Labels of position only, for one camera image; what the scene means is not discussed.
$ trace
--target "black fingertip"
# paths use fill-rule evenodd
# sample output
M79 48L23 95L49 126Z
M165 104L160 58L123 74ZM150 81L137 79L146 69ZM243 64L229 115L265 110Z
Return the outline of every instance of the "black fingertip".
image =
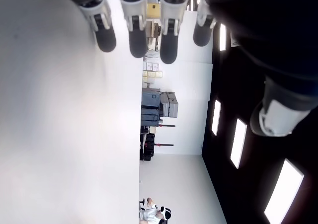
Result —
M99 29L96 33L96 39L99 48L103 52L111 52L116 47L116 37L113 26L110 29Z
M172 33L162 35L160 46L160 58L165 64L172 64L177 58L178 36Z
M141 30L129 31L129 48L135 58L142 58L147 52L146 32Z
M206 46L211 38L212 29L208 26L199 26L195 24L193 32L193 41L197 46L203 47Z

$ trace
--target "white surface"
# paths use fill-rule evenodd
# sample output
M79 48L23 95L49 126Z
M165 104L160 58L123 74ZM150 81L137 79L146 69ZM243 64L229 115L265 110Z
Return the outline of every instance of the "white surface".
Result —
M176 127L158 127L156 143L174 144L173 147L155 147L155 153L201 154L207 118L207 101L179 99L178 117L164 117L163 124Z
M304 175L285 159L275 189L264 212L271 224L280 224L283 221L303 177Z
M201 154L204 130L210 100L212 78L212 39L205 47L193 42L197 12L185 11L178 40L178 55L172 64L159 63L164 76L156 79L151 88L174 91L178 107L177 118L163 118L162 127L156 131L156 143L174 144L174 147L155 147L156 153Z
M146 83L155 83L156 78L155 77L147 77L147 81L144 81L144 77L143 77L143 82Z
M214 135L217 135L218 133L220 111L221 111L221 104L218 100L215 100L213 121L212 121L212 132L214 133Z
M210 100L212 64L179 61L169 65L160 64L160 70L164 76L156 79L151 88L174 91L178 101Z
M231 151L231 160L236 168L239 168L239 162L245 141L246 128L247 125L238 119Z
M171 209L169 224L226 224L200 155L155 154L140 163L139 199Z
M138 221L143 62L109 2L117 47L105 54L70 0L0 0L2 224Z
M162 127L156 132L156 142L174 144L174 147L155 147L156 153L201 154L208 101L210 99L212 64L175 62L162 64L164 76L156 79L153 88L174 91L178 106L178 117L164 117Z
M193 0L191 0L191 11L193 11Z
M220 51L227 48L227 28L225 25L221 24L220 28Z

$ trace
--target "gray machine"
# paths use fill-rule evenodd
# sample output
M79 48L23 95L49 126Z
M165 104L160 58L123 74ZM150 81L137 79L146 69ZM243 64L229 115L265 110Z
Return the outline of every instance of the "gray machine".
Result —
M178 116L178 101L174 92L143 88L141 102L141 126L159 126L160 116Z
M163 117L178 117L179 103L174 92L164 92L161 94L160 103L163 108Z

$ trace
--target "black ceiling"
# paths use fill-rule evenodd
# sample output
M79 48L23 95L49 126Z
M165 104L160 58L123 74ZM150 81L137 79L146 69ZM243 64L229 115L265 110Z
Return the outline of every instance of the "black ceiling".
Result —
M275 187L284 159L305 176L283 223L315 220L317 204L316 145L318 109L291 135L259 137L247 127L240 167L230 160L237 118L249 124L254 107L263 97L264 75L239 47L218 51L219 28L214 30L213 76L202 156L228 224L268 223L264 210ZM221 104L217 137L211 132L214 101Z

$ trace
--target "rectangular ceiling light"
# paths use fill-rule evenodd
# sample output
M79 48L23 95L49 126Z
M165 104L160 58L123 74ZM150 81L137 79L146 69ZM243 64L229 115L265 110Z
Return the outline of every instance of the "rectangular ceiling light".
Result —
M214 133L214 135L217 135L218 133L220 111L221 111L221 104L218 100L215 100L213 120L212 120L212 132Z
M273 194L265 209L271 224L280 224L290 208L304 175L285 159Z
M221 24L220 28L220 51L225 50L227 47L227 28Z
M191 11L193 11L193 0L191 0Z
M247 125L238 119L231 152L231 160L236 168L239 168L239 162L245 141L246 128Z

